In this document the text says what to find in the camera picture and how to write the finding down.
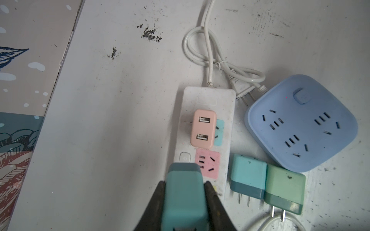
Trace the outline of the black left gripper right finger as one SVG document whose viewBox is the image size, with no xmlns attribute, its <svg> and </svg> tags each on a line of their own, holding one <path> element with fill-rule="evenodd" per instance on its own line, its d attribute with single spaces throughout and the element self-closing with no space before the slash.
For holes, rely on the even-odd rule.
<svg viewBox="0 0 370 231">
<path fill-rule="evenodd" d="M 211 182 L 204 183 L 210 231 L 236 231 Z"/>
</svg>

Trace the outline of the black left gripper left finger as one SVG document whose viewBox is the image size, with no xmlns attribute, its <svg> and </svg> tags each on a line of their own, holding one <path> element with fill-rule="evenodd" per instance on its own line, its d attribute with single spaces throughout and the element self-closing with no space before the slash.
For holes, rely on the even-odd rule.
<svg viewBox="0 0 370 231">
<path fill-rule="evenodd" d="M 160 181 L 134 231 L 160 231 L 165 200 L 165 181 Z"/>
</svg>

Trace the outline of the white multicolour power strip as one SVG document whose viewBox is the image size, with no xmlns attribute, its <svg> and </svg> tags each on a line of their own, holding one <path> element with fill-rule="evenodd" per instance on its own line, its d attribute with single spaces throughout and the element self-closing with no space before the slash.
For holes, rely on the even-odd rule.
<svg viewBox="0 0 370 231">
<path fill-rule="evenodd" d="M 195 163 L 225 199 L 236 93 L 232 89 L 186 87 L 181 103 L 174 162 Z"/>
</svg>

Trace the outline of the pink USB charger plug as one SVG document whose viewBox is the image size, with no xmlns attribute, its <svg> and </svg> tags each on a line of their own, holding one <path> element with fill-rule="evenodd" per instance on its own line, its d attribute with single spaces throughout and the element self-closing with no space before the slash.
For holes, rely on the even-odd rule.
<svg viewBox="0 0 370 231">
<path fill-rule="evenodd" d="M 217 114 L 214 111 L 197 109 L 193 116 L 191 145 L 210 150 L 214 145 L 216 122 Z"/>
</svg>

